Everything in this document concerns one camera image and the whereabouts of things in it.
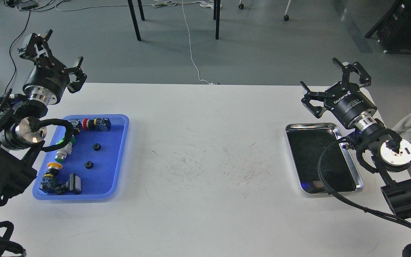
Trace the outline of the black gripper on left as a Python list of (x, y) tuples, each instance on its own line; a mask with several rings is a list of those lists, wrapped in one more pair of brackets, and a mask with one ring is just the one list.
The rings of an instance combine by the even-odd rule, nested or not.
[[(53, 31), (47, 34), (31, 34), (24, 40), (24, 47), (18, 48), (18, 55), (24, 60), (30, 60), (34, 67), (23, 86), (23, 92), (32, 98), (33, 94), (40, 91), (50, 91), (47, 96), (46, 105), (55, 105), (61, 101), (63, 93), (67, 88), (70, 93), (79, 92), (84, 85), (87, 75), (83, 72), (81, 65), (83, 56), (77, 58), (74, 67), (66, 66), (57, 59), (53, 59), (52, 51), (48, 46), (48, 40)], [(75, 80), (70, 82), (70, 75), (75, 75)]]

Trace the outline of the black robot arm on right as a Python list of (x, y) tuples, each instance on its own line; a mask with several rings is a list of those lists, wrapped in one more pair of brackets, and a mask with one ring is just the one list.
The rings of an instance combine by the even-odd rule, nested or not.
[[(341, 69), (341, 81), (324, 92), (311, 91), (301, 81), (306, 91), (301, 102), (316, 117), (330, 111), (348, 130), (348, 136), (330, 143), (318, 161), (318, 175), (328, 194), (341, 202), (358, 208), (387, 221), (411, 229), (411, 142), (401, 138), (395, 131), (373, 116), (375, 104), (362, 93), (361, 88), (371, 85), (371, 77), (359, 62), (341, 63), (336, 57), (333, 63)], [(348, 200), (326, 180), (321, 170), (323, 158), (333, 145), (356, 151), (360, 166), (371, 173), (378, 173), (385, 185), (381, 192), (391, 213), (370, 209)], [(404, 247), (403, 257), (411, 256), (411, 244)]]

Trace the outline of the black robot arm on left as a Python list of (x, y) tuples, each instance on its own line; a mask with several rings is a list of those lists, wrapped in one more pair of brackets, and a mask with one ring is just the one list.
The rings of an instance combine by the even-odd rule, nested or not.
[[(19, 56), (31, 60), (34, 67), (23, 93), (0, 95), (0, 206), (23, 193), (36, 179), (32, 166), (41, 151), (66, 149), (80, 131), (80, 122), (42, 119), (48, 105), (58, 104), (66, 89), (70, 93), (80, 91), (87, 78), (81, 69), (83, 57), (67, 68), (53, 56), (48, 45), (52, 32), (26, 37)], [(26, 250), (10, 240), (13, 231), (13, 223), (0, 222), (0, 257), (5, 252), (26, 256)]]

